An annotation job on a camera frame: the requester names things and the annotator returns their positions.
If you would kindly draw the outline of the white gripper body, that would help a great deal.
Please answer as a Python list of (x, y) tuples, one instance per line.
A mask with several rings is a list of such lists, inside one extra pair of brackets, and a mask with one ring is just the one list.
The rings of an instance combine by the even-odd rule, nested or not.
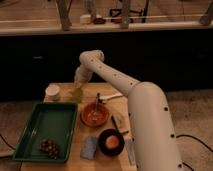
[(75, 83), (87, 83), (91, 80), (93, 72), (85, 68), (83, 65), (80, 65), (76, 71), (74, 76)]

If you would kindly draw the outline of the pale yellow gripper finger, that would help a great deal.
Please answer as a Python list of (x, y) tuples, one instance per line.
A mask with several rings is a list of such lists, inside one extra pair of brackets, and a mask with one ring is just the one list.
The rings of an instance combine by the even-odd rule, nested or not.
[(83, 83), (80, 83), (80, 82), (77, 82), (74, 85), (75, 85), (75, 89), (81, 89), (83, 87)]

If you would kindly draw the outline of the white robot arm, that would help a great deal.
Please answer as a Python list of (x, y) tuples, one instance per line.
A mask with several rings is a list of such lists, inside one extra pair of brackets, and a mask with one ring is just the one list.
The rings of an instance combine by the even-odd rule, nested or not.
[(138, 171), (184, 171), (174, 126), (162, 89), (134, 79), (104, 63), (101, 50), (82, 52), (74, 82), (96, 73), (128, 99), (128, 114)]

